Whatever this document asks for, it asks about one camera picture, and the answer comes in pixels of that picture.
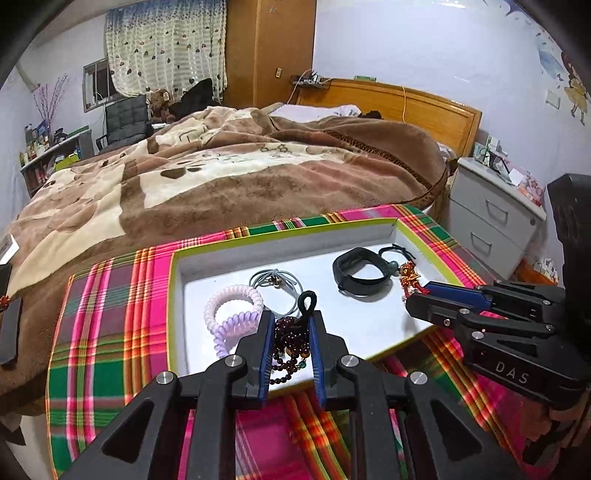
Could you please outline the grey desk shelf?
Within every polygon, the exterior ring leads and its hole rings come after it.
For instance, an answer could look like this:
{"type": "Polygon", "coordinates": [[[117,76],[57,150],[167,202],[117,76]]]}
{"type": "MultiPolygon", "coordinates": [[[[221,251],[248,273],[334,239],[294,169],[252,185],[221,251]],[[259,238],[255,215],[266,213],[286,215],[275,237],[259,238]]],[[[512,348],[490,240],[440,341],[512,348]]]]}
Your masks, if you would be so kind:
{"type": "Polygon", "coordinates": [[[63,141],[27,160],[20,168],[24,182],[32,198],[46,183],[53,172],[94,155],[92,130],[80,129],[63,141]]]}

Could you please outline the white pillow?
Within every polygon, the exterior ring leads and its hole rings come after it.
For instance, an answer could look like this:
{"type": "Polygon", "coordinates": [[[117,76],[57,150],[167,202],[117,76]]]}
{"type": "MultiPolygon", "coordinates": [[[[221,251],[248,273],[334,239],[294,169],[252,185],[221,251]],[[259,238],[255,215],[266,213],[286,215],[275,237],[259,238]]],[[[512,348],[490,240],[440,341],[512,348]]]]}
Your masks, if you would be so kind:
{"type": "Polygon", "coordinates": [[[307,105],[283,105],[270,113],[270,117],[283,118],[297,123],[315,122],[330,117],[359,117],[362,111],[356,105],[318,107],[307,105]]]}

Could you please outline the wooden headboard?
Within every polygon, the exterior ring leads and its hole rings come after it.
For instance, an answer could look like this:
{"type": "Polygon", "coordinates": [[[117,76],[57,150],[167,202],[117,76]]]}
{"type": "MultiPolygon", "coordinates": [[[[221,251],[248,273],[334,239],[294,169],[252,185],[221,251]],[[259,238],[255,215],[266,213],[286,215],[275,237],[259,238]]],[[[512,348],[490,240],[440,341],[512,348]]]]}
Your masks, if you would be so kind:
{"type": "Polygon", "coordinates": [[[481,111],[439,95],[363,80],[335,79],[327,88],[301,87],[295,101],[315,107],[353,104],[363,113],[377,111],[385,120],[422,128],[463,157],[473,151],[482,118],[481,111]]]}

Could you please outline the white bedside drawer cabinet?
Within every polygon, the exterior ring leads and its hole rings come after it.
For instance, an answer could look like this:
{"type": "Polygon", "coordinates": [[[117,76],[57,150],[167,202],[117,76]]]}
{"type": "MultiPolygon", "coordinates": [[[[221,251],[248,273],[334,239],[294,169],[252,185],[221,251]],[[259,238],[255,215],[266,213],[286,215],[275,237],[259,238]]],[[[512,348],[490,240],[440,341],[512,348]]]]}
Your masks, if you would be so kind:
{"type": "Polygon", "coordinates": [[[542,207],[492,169],[472,158],[458,160],[443,226],[501,278],[513,275],[545,221],[542,207]]]}

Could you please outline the brown plush blanket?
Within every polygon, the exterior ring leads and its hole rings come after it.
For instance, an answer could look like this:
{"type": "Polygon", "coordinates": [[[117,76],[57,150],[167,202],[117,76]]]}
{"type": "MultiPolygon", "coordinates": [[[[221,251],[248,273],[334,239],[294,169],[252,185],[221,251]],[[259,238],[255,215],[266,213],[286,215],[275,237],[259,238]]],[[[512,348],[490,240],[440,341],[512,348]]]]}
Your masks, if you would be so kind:
{"type": "Polygon", "coordinates": [[[8,285],[23,302],[1,409],[40,399],[68,278],[109,258],[274,220],[431,205],[448,168],[438,143],[401,122],[332,116],[297,123],[210,107],[104,157],[54,173],[7,226],[8,285]]]}

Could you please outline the wooden wardrobe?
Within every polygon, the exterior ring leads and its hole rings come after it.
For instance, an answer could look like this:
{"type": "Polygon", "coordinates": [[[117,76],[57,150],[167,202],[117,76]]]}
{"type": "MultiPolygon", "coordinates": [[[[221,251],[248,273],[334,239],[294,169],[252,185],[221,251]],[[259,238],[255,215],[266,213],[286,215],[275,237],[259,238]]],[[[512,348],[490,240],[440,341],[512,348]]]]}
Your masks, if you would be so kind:
{"type": "Polygon", "coordinates": [[[294,77],[311,69],[317,3],[310,0],[230,0],[226,23],[223,104],[286,103],[294,77]]]}

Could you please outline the brown teddy bear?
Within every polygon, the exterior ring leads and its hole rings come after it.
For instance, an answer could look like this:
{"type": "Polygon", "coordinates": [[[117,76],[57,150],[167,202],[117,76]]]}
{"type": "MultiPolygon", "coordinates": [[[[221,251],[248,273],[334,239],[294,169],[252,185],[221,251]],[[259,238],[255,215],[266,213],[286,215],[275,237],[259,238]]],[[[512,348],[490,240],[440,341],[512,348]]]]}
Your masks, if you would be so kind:
{"type": "Polygon", "coordinates": [[[159,89],[148,95],[150,117],[153,123],[172,123],[174,116],[170,112],[170,94],[166,89],[159,89]]]}

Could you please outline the white card on bed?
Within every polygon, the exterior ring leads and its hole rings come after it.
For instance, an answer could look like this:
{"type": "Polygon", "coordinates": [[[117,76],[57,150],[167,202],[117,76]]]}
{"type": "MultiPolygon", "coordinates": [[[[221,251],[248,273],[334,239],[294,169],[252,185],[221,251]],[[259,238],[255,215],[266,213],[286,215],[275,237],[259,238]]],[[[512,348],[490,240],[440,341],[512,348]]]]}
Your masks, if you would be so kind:
{"type": "Polygon", "coordinates": [[[19,245],[10,233],[4,235],[0,240],[0,264],[5,265],[18,252],[19,245]]]}

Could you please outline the window with bars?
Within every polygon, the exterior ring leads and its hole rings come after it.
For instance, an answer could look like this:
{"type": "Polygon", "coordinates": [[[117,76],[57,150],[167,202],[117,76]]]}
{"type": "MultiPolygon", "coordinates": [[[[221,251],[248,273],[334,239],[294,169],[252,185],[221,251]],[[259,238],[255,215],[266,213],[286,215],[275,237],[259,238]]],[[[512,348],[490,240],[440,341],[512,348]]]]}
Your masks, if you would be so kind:
{"type": "Polygon", "coordinates": [[[114,87],[107,59],[95,61],[83,68],[82,93],[85,112],[121,98],[114,87]]]}

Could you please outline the black office chair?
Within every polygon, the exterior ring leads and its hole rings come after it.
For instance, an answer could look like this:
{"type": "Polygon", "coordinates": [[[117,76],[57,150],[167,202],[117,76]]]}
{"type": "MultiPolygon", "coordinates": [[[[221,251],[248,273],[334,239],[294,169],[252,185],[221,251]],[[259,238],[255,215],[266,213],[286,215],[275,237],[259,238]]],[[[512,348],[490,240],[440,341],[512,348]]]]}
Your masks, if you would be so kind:
{"type": "Polygon", "coordinates": [[[106,133],[96,139],[99,153],[137,143],[153,134],[145,95],[125,97],[105,108],[106,133]]]}

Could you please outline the cartoon girl wall sticker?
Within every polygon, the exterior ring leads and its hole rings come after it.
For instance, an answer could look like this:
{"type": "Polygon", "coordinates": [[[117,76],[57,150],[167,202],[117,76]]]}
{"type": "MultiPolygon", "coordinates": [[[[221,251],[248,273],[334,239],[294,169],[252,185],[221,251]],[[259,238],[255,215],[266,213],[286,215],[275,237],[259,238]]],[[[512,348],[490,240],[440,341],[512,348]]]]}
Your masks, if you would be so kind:
{"type": "Polygon", "coordinates": [[[570,57],[564,51],[561,52],[561,60],[568,73],[568,85],[564,90],[572,103],[571,116],[575,118],[576,114],[579,114],[580,123],[585,125],[585,116],[588,113],[588,103],[590,101],[589,94],[570,57]]]}

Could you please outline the yellow-green shallow box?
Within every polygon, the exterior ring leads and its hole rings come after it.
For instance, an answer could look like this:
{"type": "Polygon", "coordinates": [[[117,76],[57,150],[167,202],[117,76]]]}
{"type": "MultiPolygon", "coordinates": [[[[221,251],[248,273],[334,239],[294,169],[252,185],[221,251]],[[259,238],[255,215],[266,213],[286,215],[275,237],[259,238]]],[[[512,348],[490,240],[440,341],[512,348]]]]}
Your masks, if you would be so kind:
{"type": "Polygon", "coordinates": [[[297,294],[313,290],[329,333],[345,339],[349,352],[374,361],[394,353],[430,329],[410,316],[404,290],[392,278],[378,294],[356,298],[339,292],[332,263],[355,247],[382,252],[396,244],[410,251],[420,281],[460,284],[458,274],[401,219],[370,219],[297,230],[264,233],[252,238],[187,247],[171,257],[167,295],[167,361],[179,376],[204,371],[216,359],[214,337],[204,309],[209,300],[232,285],[249,284],[259,271],[283,271],[297,278],[297,287],[269,285],[257,291],[276,316],[294,315],[297,294]]]}

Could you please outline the heart pattern curtain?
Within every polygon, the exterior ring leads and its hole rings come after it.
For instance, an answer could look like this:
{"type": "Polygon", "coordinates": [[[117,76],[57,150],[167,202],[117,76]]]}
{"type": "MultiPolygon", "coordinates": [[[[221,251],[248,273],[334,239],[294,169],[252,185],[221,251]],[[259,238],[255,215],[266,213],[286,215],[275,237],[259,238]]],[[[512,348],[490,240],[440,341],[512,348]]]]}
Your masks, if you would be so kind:
{"type": "Polygon", "coordinates": [[[125,97],[160,89],[178,101],[198,82],[228,87],[225,1],[142,1],[109,10],[104,42],[111,79],[125,97]]]}

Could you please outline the orange bin with tissues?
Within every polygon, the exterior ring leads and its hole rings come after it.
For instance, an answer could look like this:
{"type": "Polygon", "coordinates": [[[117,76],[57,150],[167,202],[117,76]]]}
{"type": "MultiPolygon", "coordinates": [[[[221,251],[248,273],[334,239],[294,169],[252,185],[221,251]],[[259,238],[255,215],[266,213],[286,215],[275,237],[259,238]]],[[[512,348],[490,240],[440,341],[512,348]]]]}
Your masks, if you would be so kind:
{"type": "Polygon", "coordinates": [[[559,273],[552,259],[539,259],[534,263],[522,259],[514,272],[518,281],[533,283],[559,285],[559,273]]]}

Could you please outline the purple dried flower branches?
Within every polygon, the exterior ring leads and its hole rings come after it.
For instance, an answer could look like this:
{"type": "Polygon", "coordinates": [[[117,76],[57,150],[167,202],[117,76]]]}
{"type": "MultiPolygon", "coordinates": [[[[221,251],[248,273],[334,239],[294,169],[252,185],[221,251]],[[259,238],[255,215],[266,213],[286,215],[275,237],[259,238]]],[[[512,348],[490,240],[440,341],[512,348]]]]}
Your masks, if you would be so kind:
{"type": "Polygon", "coordinates": [[[63,74],[57,78],[52,88],[50,85],[40,84],[33,92],[33,99],[40,118],[47,126],[50,137],[53,136],[53,121],[60,102],[68,87],[69,76],[63,74]]]}

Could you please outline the black phone with red charm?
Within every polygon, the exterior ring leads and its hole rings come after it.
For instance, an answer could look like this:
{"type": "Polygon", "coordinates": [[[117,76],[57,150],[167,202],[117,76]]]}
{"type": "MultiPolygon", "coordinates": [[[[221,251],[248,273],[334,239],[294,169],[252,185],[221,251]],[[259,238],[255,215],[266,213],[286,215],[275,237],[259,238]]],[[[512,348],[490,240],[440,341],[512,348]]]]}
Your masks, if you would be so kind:
{"type": "Polygon", "coordinates": [[[8,295],[8,284],[12,272],[12,265],[6,263],[0,266],[0,311],[5,311],[10,304],[8,295]]]}

